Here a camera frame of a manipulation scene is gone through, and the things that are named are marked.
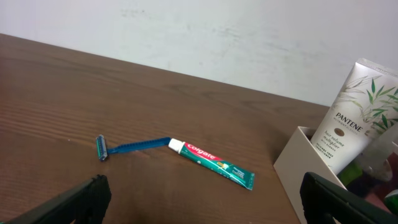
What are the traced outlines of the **white Pantene tube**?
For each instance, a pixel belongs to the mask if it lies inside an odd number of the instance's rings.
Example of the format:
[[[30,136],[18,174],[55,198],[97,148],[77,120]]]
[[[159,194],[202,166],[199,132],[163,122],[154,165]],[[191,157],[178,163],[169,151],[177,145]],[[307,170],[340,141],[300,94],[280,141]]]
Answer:
[[[358,59],[310,142],[334,174],[397,123],[397,72]]]

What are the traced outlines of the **cream box with pink inside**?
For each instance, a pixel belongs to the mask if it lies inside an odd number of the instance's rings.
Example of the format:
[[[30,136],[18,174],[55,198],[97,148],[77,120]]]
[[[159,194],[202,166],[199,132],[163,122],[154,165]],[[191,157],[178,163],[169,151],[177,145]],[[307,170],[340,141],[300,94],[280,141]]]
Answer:
[[[306,172],[314,172],[346,189],[337,177],[338,174],[334,174],[329,169],[325,161],[311,145],[310,139],[314,132],[314,129],[299,126],[274,163],[274,169],[301,223],[307,222],[300,197],[300,187]],[[387,194],[397,189],[397,155],[389,157],[388,161],[396,165],[396,167],[393,168],[393,179],[388,183],[376,186],[366,197],[361,198],[391,213],[384,205],[383,200]]]

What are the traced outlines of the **green Dettol soap box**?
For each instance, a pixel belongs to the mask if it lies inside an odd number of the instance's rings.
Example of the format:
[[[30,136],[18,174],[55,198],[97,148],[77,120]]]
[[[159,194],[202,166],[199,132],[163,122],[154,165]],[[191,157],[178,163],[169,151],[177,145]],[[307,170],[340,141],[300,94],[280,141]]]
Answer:
[[[384,197],[384,205],[389,211],[395,215],[398,215],[398,190],[393,190]]]

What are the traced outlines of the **clear blue soap pump bottle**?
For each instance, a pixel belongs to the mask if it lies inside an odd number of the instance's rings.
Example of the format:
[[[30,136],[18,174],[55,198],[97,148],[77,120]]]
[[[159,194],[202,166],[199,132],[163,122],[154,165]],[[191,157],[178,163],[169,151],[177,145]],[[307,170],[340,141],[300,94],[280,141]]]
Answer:
[[[388,158],[397,155],[397,125],[371,142],[337,177],[351,193],[366,197],[378,185],[390,182],[393,168]]]

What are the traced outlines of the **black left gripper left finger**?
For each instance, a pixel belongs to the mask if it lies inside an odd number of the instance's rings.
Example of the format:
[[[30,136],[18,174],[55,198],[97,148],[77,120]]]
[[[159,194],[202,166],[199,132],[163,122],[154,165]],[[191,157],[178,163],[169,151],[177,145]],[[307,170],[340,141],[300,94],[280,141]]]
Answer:
[[[96,175],[7,223],[102,223],[110,201],[108,178]]]

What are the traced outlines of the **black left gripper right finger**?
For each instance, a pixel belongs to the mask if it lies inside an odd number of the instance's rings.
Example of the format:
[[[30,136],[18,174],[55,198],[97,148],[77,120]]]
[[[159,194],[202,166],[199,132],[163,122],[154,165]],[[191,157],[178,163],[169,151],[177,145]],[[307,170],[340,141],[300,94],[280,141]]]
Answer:
[[[308,224],[397,223],[397,215],[376,207],[314,172],[305,173],[300,197]]]

